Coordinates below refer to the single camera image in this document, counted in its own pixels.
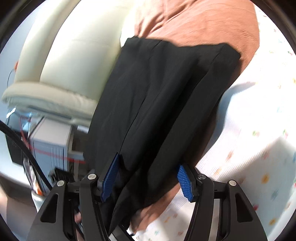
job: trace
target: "blue ribbed pad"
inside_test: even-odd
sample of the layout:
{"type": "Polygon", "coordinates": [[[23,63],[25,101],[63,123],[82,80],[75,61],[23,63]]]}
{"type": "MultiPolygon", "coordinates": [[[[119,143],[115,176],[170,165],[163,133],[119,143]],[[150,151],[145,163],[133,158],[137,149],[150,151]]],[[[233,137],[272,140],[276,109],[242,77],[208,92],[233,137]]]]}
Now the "blue ribbed pad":
{"type": "Polygon", "coordinates": [[[187,176],[187,173],[182,165],[179,165],[177,178],[180,183],[184,197],[186,197],[188,199],[188,201],[191,202],[193,200],[193,194],[191,191],[191,182],[190,182],[189,177],[187,176]]]}
{"type": "Polygon", "coordinates": [[[108,197],[110,197],[110,194],[113,189],[113,185],[115,183],[115,179],[118,173],[119,169],[119,154],[117,154],[112,161],[112,164],[104,178],[103,181],[103,192],[101,194],[101,200],[102,202],[105,202],[108,197]]]}

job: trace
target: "black fabric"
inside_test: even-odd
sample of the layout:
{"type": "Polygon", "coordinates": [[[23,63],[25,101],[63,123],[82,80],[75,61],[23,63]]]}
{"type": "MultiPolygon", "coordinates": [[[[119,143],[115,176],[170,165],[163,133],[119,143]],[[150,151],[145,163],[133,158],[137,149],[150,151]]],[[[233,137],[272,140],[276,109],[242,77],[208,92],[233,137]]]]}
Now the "black fabric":
{"type": "Polygon", "coordinates": [[[84,151],[97,175],[116,152],[121,154],[115,187],[101,204],[109,233],[164,195],[161,185],[204,128],[239,58],[227,44],[176,47],[155,39],[127,40],[84,151]]]}

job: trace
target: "metal screw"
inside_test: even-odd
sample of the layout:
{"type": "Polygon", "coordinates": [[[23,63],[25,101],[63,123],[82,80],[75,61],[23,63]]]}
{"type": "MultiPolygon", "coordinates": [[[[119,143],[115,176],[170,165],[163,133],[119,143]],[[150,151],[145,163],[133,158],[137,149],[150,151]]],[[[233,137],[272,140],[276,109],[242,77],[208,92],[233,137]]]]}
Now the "metal screw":
{"type": "Polygon", "coordinates": [[[96,175],[95,174],[89,174],[88,177],[87,177],[89,180],[93,180],[96,178],[96,175]]]}
{"type": "Polygon", "coordinates": [[[231,180],[231,181],[229,181],[229,184],[231,185],[231,186],[236,186],[236,182],[235,181],[233,181],[233,180],[231,180]]]}
{"type": "Polygon", "coordinates": [[[65,182],[64,182],[63,180],[60,180],[60,181],[57,182],[57,186],[58,186],[58,187],[61,187],[61,186],[63,186],[64,184],[65,184],[65,182]]]}
{"type": "Polygon", "coordinates": [[[204,179],[206,178],[206,175],[200,173],[200,174],[197,175],[197,177],[198,177],[198,179],[200,179],[200,180],[204,180],[204,179]]]}

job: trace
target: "orange blanket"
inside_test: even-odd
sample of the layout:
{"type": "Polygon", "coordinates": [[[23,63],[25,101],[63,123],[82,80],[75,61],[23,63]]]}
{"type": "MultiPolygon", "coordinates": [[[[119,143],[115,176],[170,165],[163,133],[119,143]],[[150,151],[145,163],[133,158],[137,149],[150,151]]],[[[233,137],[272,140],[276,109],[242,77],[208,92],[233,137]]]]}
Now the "orange blanket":
{"type": "MultiPolygon", "coordinates": [[[[240,66],[231,85],[249,64],[259,47],[259,29],[253,3],[249,0],[144,0],[136,11],[135,35],[163,39],[177,46],[228,43],[241,54],[240,66]]],[[[202,141],[197,164],[215,126],[215,113],[202,141]]],[[[139,210],[131,220],[134,232],[145,230],[166,209],[180,185],[158,202],[139,210]]]]}

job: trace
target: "white wall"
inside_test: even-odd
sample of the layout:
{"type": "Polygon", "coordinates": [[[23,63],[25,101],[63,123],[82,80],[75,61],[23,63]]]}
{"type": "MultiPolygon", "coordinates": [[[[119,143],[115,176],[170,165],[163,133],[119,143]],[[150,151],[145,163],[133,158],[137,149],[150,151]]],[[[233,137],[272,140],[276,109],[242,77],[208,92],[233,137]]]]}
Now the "white wall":
{"type": "MultiPolygon", "coordinates": [[[[22,46],[26,37],[34,23],[40,8],[46,6],[45,1],[36,8],[17,28],[11,38],[8,40],[4,49],[0,53],[0,97],[7,87],[7,79],[10,71],[14,68],[17,62],[22,46]]],[[[9,78],[9,85],[13,83],[15,73],[12,72],[9,78]]],[[[0,120],[5,122],[7,114],[7,105],[0,101],[0,120]]],[[[29,185],[28,179],[24,173],[23,167],[11,161],[8,151],[5,135],[0,132],[0,172],[7,177],[10,177],[25,185],[29,185]]]]}

